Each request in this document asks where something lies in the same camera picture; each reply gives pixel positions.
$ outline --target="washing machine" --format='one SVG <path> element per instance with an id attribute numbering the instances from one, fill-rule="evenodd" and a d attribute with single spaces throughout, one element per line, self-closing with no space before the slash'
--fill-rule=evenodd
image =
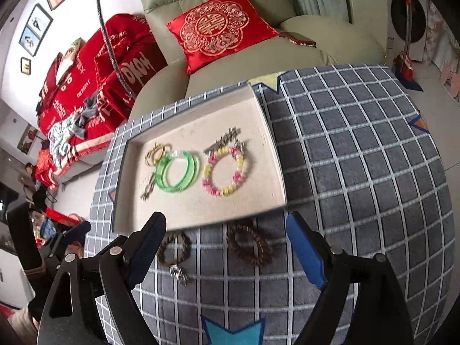
<path id="1" fill-rule="evenodd" d="M 388 51 L 396 56 L 404 50 L 406 39 L 406 0 L 388 2 Z M 409 56 L 413 61 L 422 61 L 426 38 L 426 17 L 429 0 L 412 0 L 412 35 Z"/>

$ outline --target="seated person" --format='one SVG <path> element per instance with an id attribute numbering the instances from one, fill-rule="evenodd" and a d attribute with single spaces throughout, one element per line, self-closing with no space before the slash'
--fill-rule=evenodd
<path id="1" fill-rule="evenodd" d="M 48 188 L 39 180 L 35 178 L 35 166 L 30 162 L 26 164 L 26 171 L 30 174 L 32 181 L 35 184 L 34 188 L 28 187 L 34 194 L 32 194 L 32 201 L 34 202 L 34 210 L 39 212 L 46 212 L 47 205 L 45 201 L 47 200 L 47 190 Z"/>

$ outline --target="washing machine door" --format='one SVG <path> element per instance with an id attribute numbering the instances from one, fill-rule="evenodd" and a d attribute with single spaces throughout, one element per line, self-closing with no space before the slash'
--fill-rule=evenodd
<path id="1" fill-rule="evenodd" d="M 412 35 L 410 38 L 411 43 L 420 41 L 426 30 L 426 15 L 423 10 L 422 4 L 419 0 L 412 1 Z M 390 9 L 392 24 L 395 28 L 396 34 L 401 40 L 406 39 L 406 0 L 392 0 Z"/>

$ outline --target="red blanket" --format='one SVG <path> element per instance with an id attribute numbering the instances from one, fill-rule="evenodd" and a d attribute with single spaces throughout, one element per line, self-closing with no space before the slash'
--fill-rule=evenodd
<path id="1" fill-rule="evenodd" d="M 112 46 L 118 54 L 122 54 L 117 62 L 124 79 L 138 94 L 150 78 L 166 66 L 163 54 L 143 17 L 116 14 L 107 20 L 106 27 Z M 122 51 L 118 50 L 121 46 L 125 46 Z M 63 157 L 63 167 L 58 169 L 49 160 L 48 167 L 37 177 L 46 184 L 51 183 L 51 187 L 57 185 L 53 175 L 63 175 L 80 157 L 106 148 L 113 132 L 128 119 L 134 105 L 134 99 L 126 94 L 112 69 L 100 30 L 80 49 L 75 64 L 49 108 L 42 111 L 38 123 L 40 130 L 48 135 L 55 123 L 74 111 L 81 111 L 84 100 L 95 91 L 99 91 L 99 115 L 85 125 L 85 140 L 73 136 L 69 141 L 71 150 Z"/>

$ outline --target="tiled floor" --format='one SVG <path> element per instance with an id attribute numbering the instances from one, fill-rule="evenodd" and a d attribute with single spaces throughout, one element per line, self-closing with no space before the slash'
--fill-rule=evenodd
<path id="1" fill-rule="evenodd" d="M 409 91 L 412 101 L 420 109 L 433 139 L 438 146 L 442 162 L 446 168 L 447 181 L 456 219 L 460 219 L 460 106 L 448 95 L 439 82 L 440 72 L 435 65 L 415 64 L 415 78 L 424 92 Z M 98 172 L 82 176 L 69 183 L 64 190 L 59 189 L 54 209 L 70 214 L 75 212 L 89 218 L 93 192 Z M 456 227 L 456 238 L 460 239 L 460 226 Z M 456 260 L 460 260 L 460 242 L 456 243 Z M 460 292 L 460 264 L 455 264 L 446 314 Z"/>
<path id="2" fill-rule="evenodd" d="M 435 65 L 414 65 L 414 77 L 424 92 L 409 91 L 438 147 L 446 170 L 456 220 L 455 236 L 460 240 L 460 105 L 455 103 L 439 81 Z M 455 243 L 455 260 L 460 260 L 460 242 Z M 444 316 L 460 293 L 460 264 L 454 265 Z"/>

